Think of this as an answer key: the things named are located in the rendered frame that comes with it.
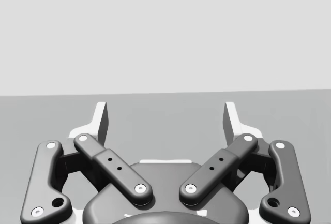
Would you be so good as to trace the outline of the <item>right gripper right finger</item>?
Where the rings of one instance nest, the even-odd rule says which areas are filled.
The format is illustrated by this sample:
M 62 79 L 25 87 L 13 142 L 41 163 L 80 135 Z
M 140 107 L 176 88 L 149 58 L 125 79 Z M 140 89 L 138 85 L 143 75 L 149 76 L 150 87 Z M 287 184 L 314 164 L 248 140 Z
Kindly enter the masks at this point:
M 234 191 L 250 172 L 261 173 L 269 193 L 259 205 L 259 216 L 270 224 L 311 224 L 311 211 L 292 143 L 267 143 L 261 131 L 243 124 L 235 103 L 226 102 L 223 130 L 227 147 L 217 151 L 179 188 L 187 206 L 201 203 L 218 185 Z

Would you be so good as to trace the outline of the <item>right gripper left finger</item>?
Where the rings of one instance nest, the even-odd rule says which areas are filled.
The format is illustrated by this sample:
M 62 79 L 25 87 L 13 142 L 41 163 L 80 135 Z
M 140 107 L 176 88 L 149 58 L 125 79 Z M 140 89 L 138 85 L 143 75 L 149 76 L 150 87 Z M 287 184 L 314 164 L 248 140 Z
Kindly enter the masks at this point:
M 98 191 L 112 184 L 135 206 L 153 199 L 151 185 L 116 152 L 104 146 L 109 125 L 106 102 L 90 123 L 73 129 L 65 142 L 49 140 L 36 149 L 20 214 L 21 224 L 64 224 L 75 216 L 63 193 L 68 175 L 81 171 Z

